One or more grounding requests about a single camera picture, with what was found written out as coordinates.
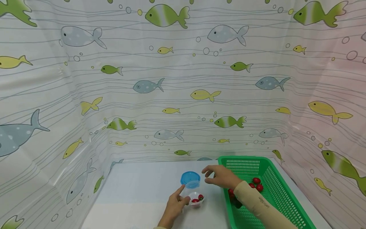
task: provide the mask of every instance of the fish print wall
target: fish print wall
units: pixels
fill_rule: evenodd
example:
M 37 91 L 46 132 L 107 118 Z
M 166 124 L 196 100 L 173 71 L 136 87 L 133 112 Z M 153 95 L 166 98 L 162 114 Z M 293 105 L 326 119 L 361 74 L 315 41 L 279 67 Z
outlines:
M 0 227 L 79 228 L 116 163 L 274 157 L 366 228 L 366 1 L 1 0 Z

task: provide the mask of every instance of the green fish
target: green fish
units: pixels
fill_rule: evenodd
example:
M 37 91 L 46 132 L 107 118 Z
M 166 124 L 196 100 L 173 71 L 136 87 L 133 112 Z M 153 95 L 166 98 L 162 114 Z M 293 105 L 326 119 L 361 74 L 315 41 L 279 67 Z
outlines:
M 280 151 L 278 151 L 278 150 L 272 150 L 272 153 L 274 153 L 275 155 L 276 155 L 276 157 L 281 161 L 281 164 L 282 164 L 282 162 L 285 162 L 283 159 L 282 159 L 282 156 L 281 156 L 281 154 L 280 154 Z
M 7 4 L 0 1 L 0 17 L 9 13 L 27 25 L 37 27 L 37 24 L 31 22 L 29 20 L 31 18 L 24 12 L 32 12 L 32 10 L 25 4 L 24 0 L 8 0 Z
M 123 75 L 122 74 L 122 68 L 123 67 L 113 67 L 111 65 L 104 65 L 101 69 L 102 72 L 106 73 L 106 74 L 113 74 L 118 72 L 118 74 Z
M 247 72 L 250 73 L 250 67 L 252 66 L 253 64 L 244 64 L 243 62 L 236 62 L 235 64 L 231 65 L 231 69 L 234 70 L 234 71 L 242 71 L 244 69 L 247 70 Z
M 215 124 L 216 124 L 216 126 L 219 126 L 222 128 L 228 128 L 235 124 L 238 125 L 238 127 L 240 127 L 240 128 L 244 128 L 243 123 L 246 122 L 245 119 L 246 119 L 246 116 L 243 116 L 243 117 L 240 117 L 236 121 L 235 118 L 233 118 L 231 116 L 225 116 L 225 117 L 222 117 L 222 118 L 219 118 L 218 120 L 216 120 Z
M 94 193 L 96 193 L 98 191 L 103 179 L 104 179 L 104 176 L 102 176 L 101 178 L 98 179 L 97 183 L 94 186 Z
M 128 125 L 120 118 L 114 118 L 113 121 L 107 126 L 109 129 L 113 130 L 135 130 L 135 125 L 137 124 L 136 120 L 130 121 Z
M 18 216 L 15 215 L 13 217 L 11 217 L 10 219 L 8 219 L 8 221 L 6 221 L 4 223 L 4 225 L 1 227 L 1 229 L 17 229 L 24 221 L 24 219 L 20 219 L 17 220 Z
M 191 152 L 192 151 L 184 151 L 184 150 L 177 150 L 177 151 L 175 151 L 174 153 L 176 154 L 176 155 L 179 155 L 179 156 L 182 156 L 182 155 L 185 155 L 185 154 L 187 154 L 188 156 L 190 156 L 191 155 Z
M 320 2 L 311 1 L 295 13 L 294 19 L 303 25 L 311 25 L 324 21 L 327 26 L 334 28 L 338 26 L 337 24 L 334 24 L 337 21 L 336 16 L 341 16 L 346 13 L 343 8 L 347 4 L 348 1 L 340 2 L 335 5 L 329 13 L 325 14 Z
M 167 27 L 175 22 L 179 22 L 180 26 L 184 29 L 188 28 L 186 26 L 186 19 L 189 19 L 188 14 L 189 7 L 183 7 L 179 13 L 177 13 L 168 5 L 159 4 L 153 6 L 145 15 L 146 20 L 153 23 L 159 27 Z
M 366 177 L 360 177 L 355 167 L 347 158 L 330 150 L 323 150 L 321 153 L 334 172 L 355 179 L 358 188 L 361 190 L 362 194 L 366 196 Z

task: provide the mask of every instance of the fish illustration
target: fish illustration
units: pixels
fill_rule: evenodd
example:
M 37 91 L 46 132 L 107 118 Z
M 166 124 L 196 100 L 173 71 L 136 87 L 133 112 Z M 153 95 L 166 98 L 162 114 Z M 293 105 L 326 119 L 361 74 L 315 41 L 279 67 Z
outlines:
M 161 78 L 158 82 L 158 84 L 156 83 L 153 83 L 151 81 L 148 81 L 148 80 L 140 80 L 138 81 L 133 89 L 138 92 L 138 93 L 142 93 L 142 94 L 145 94 L 145 93 L 150 93 L 152 92 L 153 90 L 155 90 L 156 88 L 160 88 L 160 90 L 162 92 L 164 92 L 163 88 L 161 87 L 161 83 L 163 82 L 165 78 Z
M 195 100 L 205 100 L 207 98 L 210 99 L 211 102 L 215 101 L 215 96 L 218 96 L 221 93 L 221 91 L 216 91 L 212 94 L 210 94 L 208 91 L 206 90 L 195 90 L 194 92 L 192 92 L 191 97 Z
M 280 107 L 280 108 L 276 109 L 276 111 L 279 113 L 291 114 L 290 109 L 288 109 L 287 107 Z
M 2 226 L 1 229 L 17 229 L 24 221 L 23 219 L 17 220 L 18 215 L 15 215 L 8 219 Z
M 18 67 L 21 63 L 33 65 L 25 58 L 25 56 L 21 56 L 19 59 L 11 56 L 0 56 L 0 69 L 13 69 Z
M 236 121 L 235 118 L 231 116 L 224 116 L 216 120 L 215 124 L 216 126 L 219 126 L 221 128 L 228 128 L 233 125 L 237 125 L 240 128 L 244 128 L 243 123 L 247 122 L 245 120 L 246 118 L 247 118 L 246 116 L 242 116 Z
M 310 107 L 310 109 L 320 115 L 324 115 L 324 116 L 332 116 L 332 122 L 334 125 L 336 125 L 339 121 L 339 119 L 349 119 L 352 118 L 353 115 L 351 115 L 350 113 L 336 113 L 336 110 L 334 110 L 334 108 L 323 101 L 313 101 L 308 103 L 308 106 Z
M 127 144 L 127 142 L 120 142 L 120 141 L 116 141 L 116 145 L 119 145 L 119 146 L 123 146 L 123 145 L 125 145 L 125 144 Z
M 243 36 L 248 32 L 249 26 L 243 26 L 236 32 L 235 29 L 228 25 L 218 25 L 211 30 L 207 38 L 215 43 L 227 43 L 238 39 L 239 42 L 246 46 Z
M 113 73 L 118 73 L 120 75 L 122 74 L 122 68 L 123 67 L 113 67 L 111 65 L 104 65 L 101 69 L 102 72 L 106 73 L 106 74 L 113 74 Z
M 84 143 L 81 138 L 79 138 L 79 140 L 77 140 L 76 142 L 72 143 L 65 151 L 64 156 L 62 159 L 67 158 L 68 156 L 70 156 L 73 152 L 75 152 L 76 148 L 79 146 L 80 143 Z
M 175 108 L 165 108 L 164 110 L 162 110 L 164 113 L 166 114 L 174 114 L 175 112 L 180 113 L 179 108 L 175 109 Z
M 224 143 L 224 142 L 228 142 L 230 143 L 230 139 L 220 139 L 217 141 L 218 143 Z
M 64 26 L 61 28 L 61 40 L 68 46 L 81 47 L 95 41 L 100 47 L 107 49 L 107 46 L 99 39 L 101 36 L 102 28 L 94 29 L 93 34 L 76 26 Z
M 290 77 L 284 78 L 283 80 L 281 80 L 281 82 L 278 82 L 278 80 L 276 80 L 272 76 L 266 76 L 266 77 L 260 79 L 255 85 L 263 90 L 273 90 L 279 86 L 281 88 L 281 90 L 284 92 L 285 89 L 283 88 L 283 85 L 289 79 L 290 79 Z
M 97 183 L 94 186 L 94 193 L 96 193 L 98 191 L 103 179 L 104 179 L 104 176 L 102 176 L 101 178 L 98 179 Z
M 294 15 L 294 19 L 303 25 L 311 25 L 320 21 L 329 27 L 337 27 L 336 16 L 341 16 L 346 13 L 343 8 L 348 4 L 348 1 L 343 1 L 335 5 L 327 14 L 325 14 L 321 3 L 311 1 L 307 3 L 301 10 Z
M 27 25 L 37 27 L 36 23 L 29 20 L 31 18 L 26 15 L 25 12 L 31 13 L 32 10 L 25 4 L 24 0 L 8 0 L 7 4 L 4 4 L 0 1 L 0 17 L 9 13 Z
M 358 188 L 362 194 L 366 196 L 366 177 L 360 177 L 356 168 L 347 158 L 330 150 L 323 150 L 321 153 L 334 172 L 345 177 L 355 179 L 357 181 Z
M 85 115 L 90 108 L 95 111 L 99 111 L 99 107 L 97 105 L 102 102 L 102 99 L 103 97 L 96 98 L 94 99 L 93 103 L 81 102 L 81 115 Z
M 328 192 L 328 194 L 329 194 L 329 196 L 330 196 L 330 192 L 331 192 L 331 190 L 329 189 L 329 188 L 327 188 L 325 185 L 324 185 L 324 183 L 323 183 L 323 181 L 320 179 L 320 178 L 314 178 L 314 180 L 315 180 L 315 183 L 317 183 L 317 185 L 321 188 L 321 189 L 324 189 L 324 190 L 326 190 L 327 192 Z
M 263 130 L 260 134 L 260 137 L 262 138 L 273 138 L 273 137 L 280 137 L 282 140 L 283 145 L 285 145 L 285 139 L 288 138 L 288 135 L 286 133 L 279 132 L 278 130 L 274 128 L 267 128 Z
M 174 53 L 173 52 L 173 47 L 171 47 L 171 48 L 161 47 L 158 50 L 158 53 L 160 53 L 160 54 L 167 54 L 168 52 Z
M 88 178 L 88 174 L 97 170 L 96 168 L 91 167 L 92 163 L 93 160 L 90 158 L 86 166 L 86 171 L 78 176 L 72 183 L 66 196 L 66 204 L 69 204 L 83 190 L 86 180 Z
M 170 131 L 170 130 L 160 130 L 155 133 L 154 137 L 158 138 L 158 139 L 162 139 L 162 140 L 167 140 L 167 139 L 172 139 L 172 138 L 177 137 L 179 140 L 184 141 L 184 139 L 181 136 L 183 133 L 184 133 L 184 130 L 180 130 L 177 133 L 174 133 L 173 131 Z
M 234 70 L 234 71 L 242 71 L 242 70 L 247 70 L 247 72 L 250 73 L 250 67 L 252 66 L 253 64 L 244 64 L 243 62 L 236 62 L 235 64 L 231 65 L 231 69 Z
M 126 124 L 122 119 L 114 118 L 113 121 L 107 126 L 107 128 L 113 130 L 124 130 L 124 129 L 135 130 L 136 124 L 137 124 L 136 120 L 132 120 L 128 124 Z
M 186 19 L 189 19 L 189 7 L 183 7 L 179 15 L 168 5 L 159 4 L 153 6 L 145 15 L 146 20 L 159 27 L 167 27 L 175 22 L 179 22 L 180 26 L 187 29 Z
M 50 131 L 41 126 L 38 116 L 40 110 L 33 112 L 29 124 L 0 125 L 0 157 L 14 153 L 21 145 L 28 141 L 35 129 Z
M 174 153 L 176 154 L 176 155 L 179 155 L 179 156 L 182 156 L 182 155 L 185 155 L 185 154 L 187 154 L 188 156 L 190 156 L 191 155 L 191 152 L 192 151 L 184 151 L 184 150 L 177 150 L 177 151 L 175 151 Z
M 280 154 L 280 151 L 278 151 L 278 150 L 272 150 L 272 153 L 274 153 L 275 155 L 276 155 L 276 157 L 280 160 L 280 162 L 281 162 L 281 164 L 282 164 L 282 162 L 285 162 L 283 159 L 282 159 L 282 156 L 281 156 L 281 154 Z

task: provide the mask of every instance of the yellow fish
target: yellow fish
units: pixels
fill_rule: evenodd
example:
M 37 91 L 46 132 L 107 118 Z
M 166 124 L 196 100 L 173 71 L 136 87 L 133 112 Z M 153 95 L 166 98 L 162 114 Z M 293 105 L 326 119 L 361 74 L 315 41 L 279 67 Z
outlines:
M 73 152 L 75 152 L 76 148 L 79 146 L 80 143 L 84 143 L 81 138 L 79 138 L 79 140 L 77 140 L 76 142 L 72 143 L 65 151 L 64 153 L 64 157 L 62 159 L 67 158 L 68 156 L 70 156 Z
M 123 146 L 124 144 L 127 144 L 127 142 L 122 143 L 120 141 L 116 141 L 116 145 Z
M 96 98 L 93 103 L 81 102 L 81 115 L 85 115 L 85 113 L 87 113 L 90 108 L 95 111 L 99 111 L 99 107 L 97 106 L 97 104 L 102 102 L 102 99 L 103 97 Z
M 317 177 L 316 177 L 316 178 L 314 178 L 314 180 L 315 180 L 315 183 L 317 183 L 317 185 L 318 185 L 321 189 L 326 190 L 326 191 L 328 192 L 329 196 L 330 196 L 330 192 L 331 192 L 331 190 L 330 190 L 329 188 L 327 188 L 327 187 L 324 185 L 323 181 L 322 181 L 321 179 L 317 178 Z
M 298 46 L 296 46 L 296 47 L 294 47 L 294 51 L 295 52 L 298 52 L 298 53 L 300 53 L 300 52 L 302 52 L 302 53 L 304 53 L 304 55 L 305 55 L 305 49 L 306 49 L 306 47 L 305 48 L 303 48 L 303 47 L 301 47 L 301 45 L 298 45 Z
M 220 93 L 221 91 L 216 91 L 210 94 L 208 93 L 208 91 L 200 89 L 192 92 L 191 97 L 194 98 L 195 100 L 205 100 L 209 98 L 211 102 L 214 102 L 215 101 L 214 97 L 218 96 Z
M 180 113 L 179 108 L 175 109 L 175 108 L 165 108 L 164 110 L 162 110 L 162 112 L 167 113 L 167 114 L 174 114 L 175 112 Z
M 287 107 L 280 107 L 280 108 L 276 109 L 276 111 L 279 113 L 291 114 L 290 109 L 288 109 Z
M 160 54 L 167 54 L 168 52 L 172 52 L 172 53 L 174 53 L 174 52 L 173 52 L 173 47 L 171 47 L 171 48 L 161 47 L 161 48 L 159 48 L 159 50 L 158 50 L 158 53 L 160 53 Z
M 341 119 L 349 119 L 352 118 L 353 115 L 351 115 L 350 113 L 336 113 L 336 111 L 334 110 L 334 108 L 330 105 L 327 104 L 326 102 L 322 102 L 322 101 L 313 101 L 311 103 L 308 104 L 308 106 L 310 107 L 310 109 L 320 115 L 325 115 L 325 116 L 332 116 L 332 121 L 333 124 L 336 125 L 338 123 L 338 120 Z
M 217 142 L 219 142 L 219 143 L 224 143 L 224 142 L 230 143 L 230 139 L 220 139 Z
M 13 69 L 18 67 L 22 62 L 33 65 L 25 59 L 25 56 L 21 56 L 19 59 L 10 56 L 0 56 L 0 69 Z

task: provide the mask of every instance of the gray fish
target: gray fish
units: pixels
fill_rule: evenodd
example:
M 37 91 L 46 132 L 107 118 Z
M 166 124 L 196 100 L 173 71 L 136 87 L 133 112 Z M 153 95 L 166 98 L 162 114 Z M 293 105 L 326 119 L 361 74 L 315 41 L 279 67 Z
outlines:
M 278 82 L 278 80 L 276 80 L 272 76 L 266 76 L 266 77 L 260 79 L 255 85 L 263 90 L 272 90 L 279 86 L 281 88 L 281 90 L 284 92 L 285 89 L 283 88 L 283 85 L 289 79 L 290 79 L 290 77 L 284 78 L 283 80 L 281 80 L 281 82 Z
M 86 179 L 88 178 L 88 173 L 94 172 L 97 170 L 96 168 L 91 167 L 93 160 L 90 158 L 88 164 L 86 166 L 86 171 L 83 172 L 80 176 L 78 176 L 75 181 L 72 183 L 69 192 L 66 196 L 66 204 L 69 204 L 75 197 L 79 195 L 79 193 L 83 190 Z
M 249 26 L 243 26 L 239 29 L 239 32 L 236 32 L 235 29 L 228 25 L 218 25 L 211 30 L 207 38 L 216 43 L 227 43 L 238 39 L 243 46 L 247 46 L 243 36 L 248 32 L 248 29 Z
M 95 41 L 100 47 L 107 49 L 107 46 L 99 39 L 101 36 L 101 28 L 94 29 L 93 34 L 76 26 L 64 26 L 61 28 L 61 39 L 68 46 L 81 47 Z
M 262 138 L 273 138 L 273 137 L 280 137 L 282 140 L 283 145 L 285 145 L 285 139 L 288 138 L 288 135 L 286 133 L 279 132 L 278 130 L 274 128 L 267 128 L 263 130 L 260 134 L 260 137 Z
M 38 115 L 40 110 L 33 112 L 28 124 L 0 125 L 0 157 L 14 153 L 21 145 L 28 141 L 35 129 L 50 131 L 40 125 Z
M 143 94 L 152 92 L 156 88 L 160 88 L 160 90 L 162 92 L 164 92 L 163 88 L 161 87 L 161 83 L 163 82 L 164 79 L 165 78 L 160 79 L 158 84 L 153 83 L 148 80 L 140 80 L 134 85 L 133 89 L 135 91 L 137 91 L 138 93 L 143 93 Z
M 154 137 L 156 137 L 158 139 L 163 139 L 163 140 L 177 137 L 179 140 L 184 141 L 184 139 L 181 136 L 183 133 L 184 133 L 184 130 L 180 130 L 176 134 L 170 130 L 160 130 L 155 133 Z

